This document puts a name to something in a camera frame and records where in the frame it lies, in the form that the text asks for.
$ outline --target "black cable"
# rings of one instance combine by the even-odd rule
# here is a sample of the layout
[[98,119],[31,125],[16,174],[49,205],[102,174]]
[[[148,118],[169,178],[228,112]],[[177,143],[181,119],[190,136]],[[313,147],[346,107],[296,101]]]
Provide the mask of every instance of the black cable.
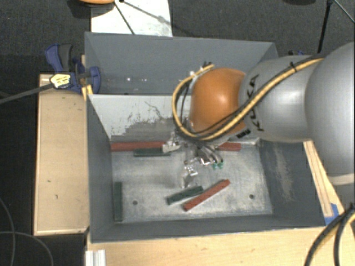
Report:
[[[0,235],[1,234],[11,234],[11,233],[12,232],[10,232],[10,231],[8,231],[8,232],[0,232]],[[32,236],[31,234],[21,233],[21,232],[15,232],[15,234],[18,235],[18,236],[24,236],[24,237],[28,237],[28,238],[34,239],[36,242],[38,242],[45,249],[45,251],[48,253],[51,266],[54,266],[53,256],[52,256],[48,246],[46,246],[46,244],[43,241],[41,241],[39,238],[37,238],[35,236]]]
[[341,220],[339,227],[337,229],[337,233],[334,240],[334,248],[333,248],[333,257],[334,257],[335,266],[340,266],[339,246],[340,246],[341,236],[346,224],[348,223],[348,221],[350,220],[351,216],[354,213],[355,213],[355,205],[351,203],[349,209],[347,209],[346,212],[344,213],[344,217]]
[[12,233],[12,255],[11,255],[11,262],[10,262],[10,266],[13,266],[14,260],[15,260],[15,252],[16,252],[16,236],[15,236],[15,226],[10,214],[9,209],[6,207],[5,203],[2,201],[2,199],[0,198],[0,204],[2,205],[3,209],[6,212],[6,215],[9,219],[10,222],[10,226],[11,226],[11,233]]
[[54,266],[54,261],[53,261],[53,256],[49,250],[49,248],[46,246],[46,244],[44,242],[42,242],[39,238],[32,236],[31,234],[26,234],[26,233],[22,233],[22,232],[16,232],[15,231],[15,226],[13,223],[13,219],[11,217],[10,211],[8,210],[8,208],[6,207],[5,203],[2,201],[2,199],[0,198],[0,204],[2,205],[2,207],[4,208],[7,217],[9,219],[10,225],[11,225],[11,231],[4,231],[4,232],[0,232],[0,235],[4,235],[4,234],[12,234],[12,255],[11,255],[11,262],[10,262],[10,266],[13,266],[14,260],[15,260],[15,252],[16,252],[16,235],[18,236],[24,236],[24,237],[29,237],[31,239],[34,239],[35,241],[37,241],[48,253],[48,256],[50,258],[50,264],[51,266]]
[[318,235],[318,237],[315,239],[315,241],[313,242],[311,249],[308,251],[307,254],[307,258],[305,261],[305,266],[310,266],[311,265],[311,261],[312,258],[315,254],[315,252],[317,251],[318,247],[320,246],[321,242],[329,235],[329,233],[336,228],[336,226],[344,219],[346,218],[347,215],[347,211],[345,211],[344,213],[340,214],[339,216],[337,216],[334,220],[332,220],[330,222],[329,225],[327,225],[327,227]]
[[186,99],[187,93],[189,92],[189,87],[190,87],[190,83],[187,83],[186,84],[186,89],[185,89],[185,94],[184,94],[184,97],[183,97],[182,103],[181,103],[181,112],[180,112],[180,122],[181,123],[182,123],[182,112],[184,110],[184,103],[185,103],[185,99]]
[[52,89],[52,88],[53,88],[53,84],[50,83],[50,84],[47,84],[47,85],[44,85],[44,86],[40,86],[39,88],[35,88],[35,89],[32,89],[32,90],[24,91],[23,93],[19,93],[19,94],[12,95],[12,96],[9,96],[9,97],[4,98],[4,99],[0,99],[0,105],[4,104],[4,103],[7,103],[8,101],[17,100],[17,99],[23,98],[24,96],[37,94],[37,93],[40,93],[41,91],[45,91],[45,90]]

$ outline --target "blue tape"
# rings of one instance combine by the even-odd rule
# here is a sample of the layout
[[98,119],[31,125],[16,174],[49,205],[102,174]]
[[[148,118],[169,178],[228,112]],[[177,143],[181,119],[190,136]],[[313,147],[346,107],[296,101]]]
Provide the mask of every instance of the blue tape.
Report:
[[332,210],[333,210],[333,216],[324,218],[324,221],[326,222],[326,225],[329,225],[336,217],[339,216],[339,210],[338,210],[337,205],[331,203],[331,207],[332,207]]

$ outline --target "cable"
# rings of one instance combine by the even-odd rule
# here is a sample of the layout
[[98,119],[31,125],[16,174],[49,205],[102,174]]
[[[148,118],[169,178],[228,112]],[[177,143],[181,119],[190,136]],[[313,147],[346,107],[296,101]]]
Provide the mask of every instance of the cable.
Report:
[[181,121],[181,123],[182,123],[182,112],[184,111],[184,103],[185,103],[185,99],[186,99],[187,93],[189,92],[189,87],[190,87],[190,83],[187,83],[186,84],[186,89],[185,89],[185,94],[184,94],[184,97],[183,97],[182,103],[181,103],[181,112],[180,112],[180,121]]
[[315,239],[313,242],[310,250],[308,251],[307,258],[305,261],[305,266],[310,266],[312,258],[317,251],[318,247],[320,246],[321,242],[329,235],[329,233],[339,224],[343,221],[344,218],[347,218],[347,214],[351,207],[346,210],[344,213],[340,214],[337,216],[334,220],[330,222],[329,225],[318,235],[318,237]]
[[[201,131],[198,132],[191,132],[187,130],[185,127],[183,127],[181,121],[179,121],[178,115],[176,113],[176,104],[178,102],[178,95],[181,95],[181,89],[183,88],[184,84],[186,84],[188,81],[192,80],[194,75],[187,77],[184,79],[174,90],[173,92],[173,97],[172,97],[172,104],[173,104],[173,119],[175,121],[175,124],[177,128],[184,134],[186,138],[188,138],[191,141],[211,141],[214,139],[217,139],[219,137],[222,137],[223,135],[227,134],[229,131],[231,131],[236,125],[238,125],[243,118],[252,110],[252,108],[257,105],[260,100],[276,85],[278,85],[281,81],[287,79],[289,76],[293,75],[297,71],[300,71],[308,66],[313,65],[314,63],[317,63],[321,61],[323,58],[306,58],[305,60],[298,62],[296,64],[293,64],[292,66],[289,66],[286,68],[284,71],[278,73],[276,76],[274,76],[271,80],[269,80],[266,84],[264,84],[253,96],[250,98],[247,102],[245,102],[238,110],[233,112],[231,115],[227,116],[226,118],[228,119],[231,116],[234,116],[233,119],[227,121],[222,127],[219,127],[215,129],[212,132],[209,132],[207,135],[200,135]],[[200,70],[196,74],[202,74],[204,71]]]
[[344,217],[341,220],[339,227],[337,229],[337,233],[334,240],[334,248],[333,248],[333,257],[334,257],[334,264],[335,266],[340,266],[340,259],[339,259],[339,246],[342,233],[346,224],[350,221],[352,215],[355,213],[355,206],[353,203],[350,204],[350,208],[344,213]]
[[49,248],[46,246],[46,244],[44,242],[42,242],[39,238],[32,236],[31,234],[26,234],[26,233],[22,233],[22,232],[16,232],[15,231],[15,226],[13,223],[13,219],[11,217],[11,214],[8,210],[8,208],[6,207],[5,203],[2,201],[2,199],[0,198],[0,204],[2,205],[2,207],[4,208],[7,217],[9,218],[9,222],[11,225],[11,231],[4,231],[4,232],[0,232],[0,235],[4,235],[4,234],[12,234],[12,255],[11,255],[11,262],[10,262],[10,266],[13,266],[14,260],[15,260],[15,252],[16,252],[16,235],[18,236],[24,236],[24,237],[29,237],[31,239],[34,239],[35,241],[37,241],[48,253],[48,256],[50,258],[50,264],[51,266],[54,266],[54,261],[53,261],[53,256],[49,250]]
[[23,98],[24,96],[37,94],[41,91],[45,91],[45,90],[52,89],[52,88],[53,88],[53,84],[47,84],[44,86],[40,86],[39,88],[24,91],[23,93],[19,93],[17,95],[12,95],[12,96],[8,96],[7,98],[0,99],[0,104],[7,103],[8,101],[11,101],[11,100],[17,100],[17,99]]
[[[13,233],[13,232],[10,232],[10,231],[0,232],[0,234],[10,234],[10,233]],[[15,234],[18,236],[28,237],[28,238],[31,238],[31,239],[34,239],[35,241],[37,241],[45,249],[45,251],[47,251],[49,259],[50,259],[50,264],[51,264],[51,266],[54,266],[53,256],[52,256],[48,246],[46,246],[46,244],[44,242],[42,242],[39,238],[32,236],[30,234],[27,234],[27,233],[15,232]]]
[[346,9],[337,1],[337,0],[333,0],[335,2],[336,5],[339,6],[339,8],[345,13],[345,15],[348,16],[348,18],[355,24],[355,20],[353,17],[351,17],[351,15],[348,13],[348,11],[346,11]]
[[11,226],[11,233],[12,233],[12,255],[11,255],[11,262],[10,266],[13,266],[14,260],[15,260],[15,252],[16,252],[16,236],[15,236],[15,226],[11,217],[11,214],[9,212],[9,209],[6,207],[5,203],[2,201],[0,198],[0,204],[4,208],[7,217],[9,218],[10,226]]

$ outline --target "gray metal box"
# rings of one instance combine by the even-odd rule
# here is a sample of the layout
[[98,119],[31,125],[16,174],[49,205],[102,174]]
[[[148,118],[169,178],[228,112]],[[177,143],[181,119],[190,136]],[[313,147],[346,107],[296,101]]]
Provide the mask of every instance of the gray metal box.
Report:
[[[165,202],[179,190],[182,152],[137,158],[110,150],[111,140],[167,139],[173,128],[169,95],[190,70],[213,62],[249,71],[277,57],[272,43],[87,33],[85,57],[87,67],[99,66],[103,77],[100,94],[87,102],[93,242],[324,225],[302,144],[258,141],[223,152],[225,167],[201,170],[199,183],[206,188],[228,178],[230,186],[188,212]],[[114,200],[115,182],[122,192]],[[117,202],[121,222],[114,219]]]

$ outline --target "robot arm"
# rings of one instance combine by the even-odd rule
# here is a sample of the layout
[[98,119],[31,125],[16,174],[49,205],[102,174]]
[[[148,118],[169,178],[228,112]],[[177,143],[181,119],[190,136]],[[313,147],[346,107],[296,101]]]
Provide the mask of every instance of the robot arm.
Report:
[[342,203],[354,200],[354,43],[324,59],[269,60],[245,76],[229,68],[205,70],[194,82],[184,125],[177,99],[194,76],[173,95],[175,124],[185,140],[220,145],[244,126],[264,140],[313,140]]

